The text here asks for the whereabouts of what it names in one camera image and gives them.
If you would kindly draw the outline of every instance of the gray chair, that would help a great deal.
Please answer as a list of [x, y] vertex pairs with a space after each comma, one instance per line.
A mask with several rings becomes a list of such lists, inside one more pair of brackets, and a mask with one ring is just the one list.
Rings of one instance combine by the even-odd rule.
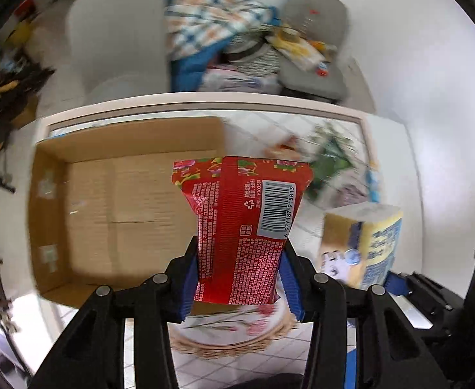
[[[317, 14], [307, 22], [311, 10]], [[338, 50], [348, 29], [347, 8], [339, 0], [287, 0], [281, 18], [292, 28], [305, 32], [308, 39], [336, 45]], [[287, 94], [317, 96], [338, 103], [347, 96], [347, 87], [336, 63], [327, 66], [327, 76], [319, 76], [314, 71], [302, 71], [287, 58], [281, 57], [279, 81], [291, 91]]]
[[67, 19], [86, 103], [170, 92], [164, 0], [76, 0]]

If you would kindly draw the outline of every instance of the tissue box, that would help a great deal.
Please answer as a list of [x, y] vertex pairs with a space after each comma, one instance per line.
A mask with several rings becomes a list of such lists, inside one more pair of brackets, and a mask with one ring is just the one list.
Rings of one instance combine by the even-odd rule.
[[354, 288], [382, 284], [394, 263], [401, 221], [398, 207], [372, 202], [326, 212], [321, 272]]

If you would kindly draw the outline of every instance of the floral pattern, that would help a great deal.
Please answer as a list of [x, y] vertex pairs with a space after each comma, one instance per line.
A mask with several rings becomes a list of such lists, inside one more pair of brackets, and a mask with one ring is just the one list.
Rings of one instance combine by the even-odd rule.
[[214, 158], [211, 162], [211, 166], [208, 167], [208, 171], [212, 174], [212, 177], [219, 177], [221, 175], [221, 166], [223, 165], [223, 158]]
[[[259, 319], [247, 319], [247, 315], [253, 315], [259, 313], [262, 318]], [[275, 313], [274, 304], [262, 304], [256, 305], [253, 309], [248, 311], [239, 311], [231, 316], [225, 318], [218, 318], [215, 315], [200, 315], [195, 316], [199, 319], [199, 323], [191, 324], [185, 327], [185, 329], [211, 329], [221, 330], [226, 332], [237, 332], [239, 328], [246, 330], [247, 335], [257, 336], [263, 333], [268, 327], [267, 317], [272, 316]], [[212, 317], [215, 320], [205, 322], [203, 319]]]
[[296, 172], [297, 168], [302, 168], [302, 164], [295, 161], [283, 161], [282, 159], [279, 159], [278, 161], [275, 161], [273, 167], [277, 170]]
[[241, 175], [259, 175], [255, 172], [257, 164], [255, 162], [247, 161], [246, 159], [237, 160], [237, 172]]
[[190, 159], [188, 161], [176, 161], [176, 162], [174, 162], [174, 166], [172, 167], [172, 169], [174, 171], [185, 170], [185, 169], [188, 170], [195, 163], [196, 163], [196, 161], [194, 159]]
[[185, 172], [182, 171], [182, 174], [181, 174], [181, 177], [182, 177], [182, 180], [176, 180], [174, 182], [174, 184], [176, 184], [179, 188], [181, 188], [181, 186], [184, 184], [184, 182], [186, 182], [187, 180], [197, 180], [200, 178], [200, 174], [199, 174], [199, 170], [197, 170], [195, 173], [193, 174], [189, 174], [189, 170], [187, 169]]

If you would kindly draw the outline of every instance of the pile of clothes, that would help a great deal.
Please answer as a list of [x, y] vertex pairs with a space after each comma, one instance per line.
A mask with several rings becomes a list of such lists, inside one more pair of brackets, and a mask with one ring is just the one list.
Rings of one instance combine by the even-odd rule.
[[168, 0], [172, 91], [279, 93], [278, 54], [265, 40], [275, 13], [259, 0]]

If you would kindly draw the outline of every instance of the blue fabric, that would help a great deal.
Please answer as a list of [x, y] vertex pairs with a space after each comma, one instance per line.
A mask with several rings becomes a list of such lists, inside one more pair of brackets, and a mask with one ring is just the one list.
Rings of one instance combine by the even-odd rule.
[[181, 58], [171, 63], [171, 88], [173, 92], [194, 92], [202, 84], [202, 77], [207, 66], [232, 38], [216, 42], [200, 52]]
[[355, 389], [356, 387], [356, 350], [347, 353], [345, 359], [345, 382], [344, 389]]
[[279, 11], [277, 10], [277, 7], [270, 6], [269, 9], [272, 11], [272, 21], [270, 22], [270, 25], [272, 26], [282, 25], [282, 20], [279, 19], [278, 17]]

